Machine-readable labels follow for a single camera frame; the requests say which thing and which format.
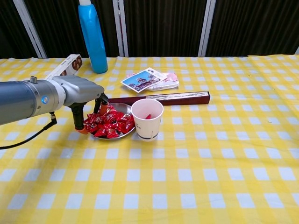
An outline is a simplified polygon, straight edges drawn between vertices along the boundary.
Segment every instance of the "yellow checkered tablecloth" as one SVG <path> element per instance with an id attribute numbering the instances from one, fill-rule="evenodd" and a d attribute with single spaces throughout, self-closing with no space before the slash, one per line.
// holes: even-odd
<path id="1" fill-rule="evenodd" d="M 44 78 L 63 59 L 2 59 L 0 81 Z M 299 56 L 109 58 L 78 75 L 109 97 L 152 67 L 209 105 L 166 106 L 157 141 L 94 140 L 71 111 L 29 143 L 0 151 L 0 223 L 299 223 Z M 85 116 L 93 102 L 85 106 Z M 48 114 L 0 126 L 1 145 L 39 131 Z"/>

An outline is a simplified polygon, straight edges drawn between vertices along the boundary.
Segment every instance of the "candy wrapper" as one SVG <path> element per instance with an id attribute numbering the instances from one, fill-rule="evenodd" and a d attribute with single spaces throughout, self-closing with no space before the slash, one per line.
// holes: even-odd
<path id="1" fill-rule="evenodd" d="M 166 75 L 167 78 L 165 80 L 163 80 L 162 82 L 157 83 L 156 85 L 146 88 L 146 90 L 158 91 L 158 90 L 167 90 L 167 89 L 179 87 L 178 77 L 175 73 L 168 72 L 168 73 L 162 73 L 162 74 Z M 129 74 L 129 75 L 127 75 L 127 78 L 131 77 L 133 75 L 134 75 L 134 73 Z"/>
<path id="2" fill-rule="evenodd" d="M 100 112 L 88 114 L 84 125 L 94 137 L 112 139 L 128 133 L 135 123 L 132 115 L 118 112 L 109 105 L 104 115 Z"/>

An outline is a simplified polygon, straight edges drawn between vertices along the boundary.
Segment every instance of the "black curtain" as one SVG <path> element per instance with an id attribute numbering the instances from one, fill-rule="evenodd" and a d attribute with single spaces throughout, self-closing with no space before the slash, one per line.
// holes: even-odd
<path id="1" fill-rule="evenodd" d="M 294 54 L 298 0 L 218 0 L 206 56 Z"/>
<path id="2" fill-rule="evenodd" d="M 125 0 L 129 56 L 197 56 L 206 0 Z"/>
<path id="3" fill-rule="evenodd" d="M 0 58 L 37 57 L 12 0 L 1 1 Z"/>
<path id="4" fill-rule="evenodd" d="M 79 0 L 24 0 L 48 57 L 88 57 L 81 31 Z M 106 55 L 119 55 L 112 0 L 94 0 Z"/>

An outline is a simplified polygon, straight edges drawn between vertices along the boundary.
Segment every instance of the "paper cup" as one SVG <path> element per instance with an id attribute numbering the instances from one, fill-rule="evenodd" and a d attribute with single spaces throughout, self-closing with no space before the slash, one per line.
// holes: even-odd
<path id="1" fill-rule="evenodd" d="M 133 103 L 131 113 L 141 140 L 153 141 L 157 138 L 163 112 L 163 105 L 154 99 L 141 99 Z"/>

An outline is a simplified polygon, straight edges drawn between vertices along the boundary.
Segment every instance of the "metal plate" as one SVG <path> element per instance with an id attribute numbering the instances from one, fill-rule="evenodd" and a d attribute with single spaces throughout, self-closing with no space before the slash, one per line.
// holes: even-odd
<path id="1" fill-rule="evenodd" d="M 109 105 L 113 106 L 116 111 L 118 112 L 123 112 L 124 114 L 131 114 L 131 106 L 128 104 L 122 104 L 122 103 L 110 103 Z M 120 138 L 124 138 L 125 136 L 129 135 L 132 131 L 135 130 L 135 127 L 133 127 L 128 133 L 126 134 L 120 134 L 116 138 L 108 139 L 108 138 L 103 138 L 103 137 L 94 137 L 95 139 L 102 139 L 102 140 L 118 140 Z"/>

